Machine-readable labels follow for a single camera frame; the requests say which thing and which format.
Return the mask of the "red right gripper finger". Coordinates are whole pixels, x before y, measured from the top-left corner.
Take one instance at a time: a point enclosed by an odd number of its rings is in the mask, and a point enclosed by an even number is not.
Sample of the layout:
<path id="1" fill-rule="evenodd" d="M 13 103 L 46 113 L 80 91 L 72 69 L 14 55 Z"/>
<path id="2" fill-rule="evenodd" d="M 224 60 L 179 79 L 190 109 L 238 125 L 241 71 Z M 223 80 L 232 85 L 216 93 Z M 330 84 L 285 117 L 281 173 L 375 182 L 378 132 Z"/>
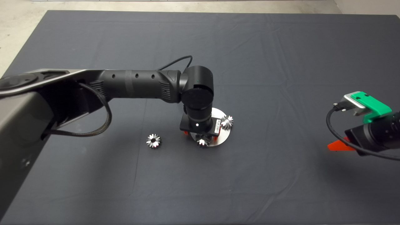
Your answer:
<path id="1" fill-rule="evenodd" d="M 346 145 L 341 140 L 336 140 L 327 145 L 329 151 L 333 152 L 341 152 L 341 151 L 355 151 L 353 147 Z"/>

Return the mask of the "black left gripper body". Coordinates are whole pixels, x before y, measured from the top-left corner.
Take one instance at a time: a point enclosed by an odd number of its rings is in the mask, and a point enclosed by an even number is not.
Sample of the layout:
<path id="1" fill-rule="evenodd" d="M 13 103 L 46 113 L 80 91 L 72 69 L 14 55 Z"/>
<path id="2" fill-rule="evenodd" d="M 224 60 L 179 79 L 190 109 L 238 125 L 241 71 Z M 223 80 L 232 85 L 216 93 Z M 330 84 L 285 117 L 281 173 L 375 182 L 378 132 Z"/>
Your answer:
<path id="1" fill-rule="evenodd" d="M 219 136 L 220 123 L 221 120 L 216 117 L 210 117 L 205 121 L 199 122 L 190 119 L 188 116 L 183 116 L 180 122 L 180 130 L 212 137 Z"/>

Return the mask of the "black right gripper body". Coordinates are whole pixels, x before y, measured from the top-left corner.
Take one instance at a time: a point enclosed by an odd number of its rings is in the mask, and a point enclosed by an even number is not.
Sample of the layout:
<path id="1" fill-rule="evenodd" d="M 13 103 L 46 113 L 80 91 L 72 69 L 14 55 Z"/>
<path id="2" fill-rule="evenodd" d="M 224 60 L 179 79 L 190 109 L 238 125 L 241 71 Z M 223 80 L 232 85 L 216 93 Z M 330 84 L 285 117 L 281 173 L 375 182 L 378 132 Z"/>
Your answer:
<path id="1" fill-rule="evenodd" d="M 391 134 L 392 122 L 390 120 L 375 120 L 345 130 L 347 139 L 360 148 L 376 153 L 391 149 L 387 146 L 387 137 Z"/>

